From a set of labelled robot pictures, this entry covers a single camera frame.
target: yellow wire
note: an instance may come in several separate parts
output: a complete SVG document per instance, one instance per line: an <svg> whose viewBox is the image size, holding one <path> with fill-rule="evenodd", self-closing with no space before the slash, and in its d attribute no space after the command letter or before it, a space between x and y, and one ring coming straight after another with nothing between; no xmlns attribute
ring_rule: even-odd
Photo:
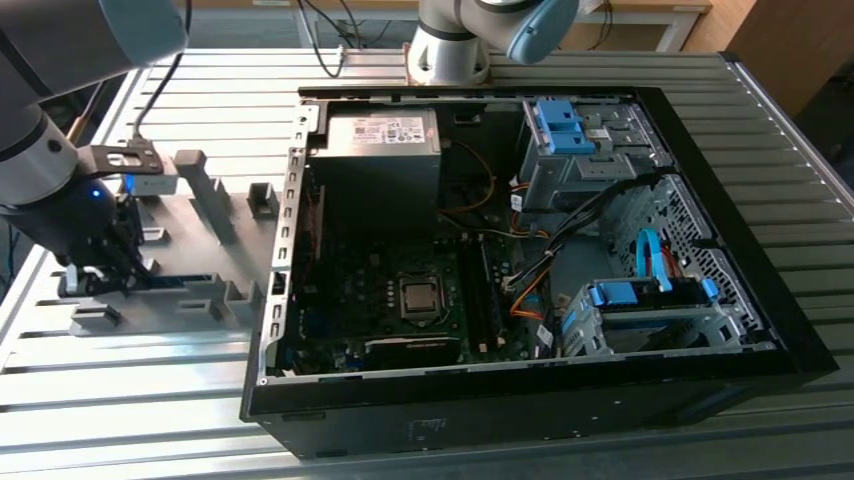
<svg viewBox="0 0 854 480"><path fill-rule="evenodd" d="M493 174L493 169L490 168L490 164L483 159L483 156L478 152L475 152L474 148L471 148L469 145L466 145L459 140L452 140L451 143L455 143L457 145L463 147L466 150L469 150L469 153L471 153L471 155L481 162L481 165L483 165L483 169L486 170L486 173L490 176L490 190L486 193L486 196L483 197L483 200L481 200L478 203L475 203L473 205L469 205L469 206L465 206L465 207L454 207L454 208L446 208L444 210L439 210L440 213L446 213L446 214L447 213L466 213L466 212L471 212L473 210L479 209L493 199L493 195L495 195L495 175Z"/></svg>
<svg viewBox="0 0 854 480"><path fill-rule="evenodd" d="M543 278L546 277L546 274L549 273L549 270L551 270L551 265L549 266L549 268L546 270L543 270L543 273L541 273L537 276L537 278L534 279L534 281L529 285L529 288L526 288L525 292L522 292L522 295L519 295L519 298L514 302L513 307L510 307L510 315L515 315L519 312L519 310L518 310L519 309L519 305L522 305L522 301L525 300L525 297L529 296L529 293L531 293L531 291L537 288L537 285L539 285L539 282L543 281Z"/></svg>
<svg viewBox="0 0 854 480"><path fill-rule="evenodd" d="M513 219L510 220L510 233L515 233L518 235L527 235L531 233L530 230L522 230L517 227L517 221L519 220L519 212L514 212ZM538 230L537 236L541 238L550 238L549 232L546 230Z"/></svg>

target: robotic arm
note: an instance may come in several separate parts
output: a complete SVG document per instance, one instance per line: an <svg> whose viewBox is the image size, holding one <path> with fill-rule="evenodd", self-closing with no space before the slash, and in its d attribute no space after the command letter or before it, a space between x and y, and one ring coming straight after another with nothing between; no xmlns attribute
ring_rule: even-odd
<svg viewBox="0 0 854 480"><path fill-rule="evenodd" d="M522 64L558 47L578 0L423 0L407 71L424 85L483 83L490 57L483 42Z"/></svg>
<svg viewBox="0 0 854 480"><path fill-rule="evenodd" d="M78 151L38 102L186 44L171 0L0 0L0 217L68 267L60 294L126 290L147 271L132 199L99 179L116 169L96 161L96 147ZM156 160L147 173L159 173Z"/></svg>
<svg viewBox="0 0 854 480"><path fill-rule="evenodd" d="M423 0L410 75L428 85L482 83L481 40L519 63L541 61L577 10L578 0ZM172 0L0 0L0 217L67 268L60 295L146 287L134 198L114 196L100 178L159 174L163 164L140 139L78 150L38 103L151 66L186 44ZM128 156L138 165L123 163Z"/></svg>

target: black cable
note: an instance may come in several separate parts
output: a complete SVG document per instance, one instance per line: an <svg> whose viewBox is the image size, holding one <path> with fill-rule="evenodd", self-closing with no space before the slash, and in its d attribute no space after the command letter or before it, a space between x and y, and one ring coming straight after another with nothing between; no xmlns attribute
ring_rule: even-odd
<svg viewBox="0 0 854 480"><path fill-rule="evenodd" d="M184 9L184 31L187 32L187 36L190 36L190 27L192 26L192 0L186 0L186 9ZM158 89L151 94L151 98L148 98L148 103L143 107L143 111L139 112L139 116L136 117L136 121L134 122L134 139L144 140L143 134L140 133L140 127L143 125L143 121L146 120L146 116L148 116L148 112L155 106L160 95L163 94L163 90L166 90L166 86L172 80L175 76L175 71L178 70L178 66L182 63L182 59L184 58L184 52L182 51L178 55L175 55L175 60L172 60L172 65L170 66L170 70L166 72L166 77L160 81L160 85L158 85Z"/></svg>
<svg viewBox="0 0 854 480"><path fill-rule="evenodd" d="M344 0L338 0L342 2L342 6L347 11L347 16L350 17L350 22L352 23L352 31L356 34L356 48L364 48L364 44L362 43L362 35L359 34L359 25L356 24L356 19L352 16L352 11L350 10L350 6Z"/></svg>
<svg viewBox="0 0 854 480"><path fill-rule="evenodd" d="M535 272L542 272L549 268L554 261L555 255L561 252L561 249L566 246L566 240L587 225L597 221L602 214L602 210L610 203L610 201L627 190L641 187L643 185L655 185L662 176L667 173L673 173L671 169L659 169L654 173L639 175L637 178L623 180L613 184L609 188L602 190L594 195L573 212L569 214L567 219L555 231L549 240L549 244L543 250L543 256L537 263L531 265L521 274L515 275L513 280L507 283L515 285Z"/></svg>
<svg viewBox="0 0 854 480"><path fill-rule="evenodd" d="M340 61L338 62L338 70L335 71L335 73L332 73L330 67L327 67L326 63L323 62L323 57L320 56L320 50L318 49L318 40L315 39L315 36L311 33L311 28L308 26L308 16L306 15L306 5L303 5L303 1L308 0L296 0L296 6L299 7L299 15L303 20L303 26L306 27L306 31L308 32L308 41L311 42L311 48L315 51L315 56L318 57L318 62L320 63L323 71L330 76L330 78L338 78L342 75L342 70L344 69L344 57L342 56Z"/></svg>
<svg viewBox="0 0 854 480"><path fill-rule="evenodd" d="M392 22L392 20L388 20L388 21L386 22L386 26L383 27L383 31L382 31L382 32L379 32L379 35L374 38L374 40L371 40L368 43L366 43L366 46L367 46L368 48L370 48L370 47L372 47L372 46L374 46L374 44L375 44L376 42L379 42L379 41L383 39L383 37L386 36L386 32L388 31L388 27L391 27L391 22Z"/></svg>
<svg viewBox="0 0 854 480"><path fill-rule="evenodd" d="M7 227L8 227L7 232L9 237L8 238L9 251L7 252L7 256L5 256L5 265L9 271L8 283L11 285L12 281L15 280L15 249L17 248L17 241L21 238L21 232L16 231L12 225L8 225Z"/></svg>
<svg viewBox="0 0 854 480"><path fill-rule="evenodd" d="M595 50L602 46L605 41L611 36L611 30L614 29L614 5L611 0L605 0L605 20L602 21L602 27L599 28L599 40L587 50Z"/></svg>
<svg viewBox="0 0 854 480"><path fill-rule="evenodd" d="M98 103L100 102L102 95L104 95L104 89L107 88L107 80L100 82L95 87L95 91L92 92L92 96L90 97L90 103L86 104L86 108L83 109L83 113L80 114L80 118L84 122L90 121L92 115L95 114L95 108L98 107Z"/></svg>
<svg viewBox="0 0 854 480"><path fill-rule="evenodd" d="M469 194L470 194L469 190L463 191L463 202L466 202L465 205L471 205L474 203L474 201L471 200L471 196ZM474 210L469 213L478 219L478 221L483 224L485 228L493 228L493 224L490 223L487 218L483 216L483 212L481 211L481 209Z"/></svg>
<svg viewBox="0 0 854 480"><path fill-rule="evenodd" d="M335 20L332 20L330 16L326 14L326 12L315 6L311 0L304 0L304 1L306 1L306 4L311 7L311 9L315 11L315 13L323 17L323 19L327 21L330 25L332 25L332 28L338 31L338 36L344 40L344 42L347 42L347 46L350 48L355 48L352 42L350 41L350 33L342 30L342 27L338 26L338 23L335 23Z"/></svg>

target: aluminum table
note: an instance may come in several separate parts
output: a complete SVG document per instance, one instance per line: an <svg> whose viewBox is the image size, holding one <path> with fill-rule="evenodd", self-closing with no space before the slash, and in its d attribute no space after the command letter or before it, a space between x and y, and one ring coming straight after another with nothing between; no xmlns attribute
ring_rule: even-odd
<svg viewBox="0 0 854 480"><path fill-rule="evenodd" d="M238 419L248 332L68 336L74 306L36 247L0 309L1 479L851 477L854 198L814 148L718 55L493 60L498 84L665 90L842 369L674 431L300 463ZM166 70L128 76L96 142L130 135ZM282 185L298 86L402 84L396 50L348 56L338 80L308 50L190 51L143 131L166 151L203 149L230 191Z"/></svg>

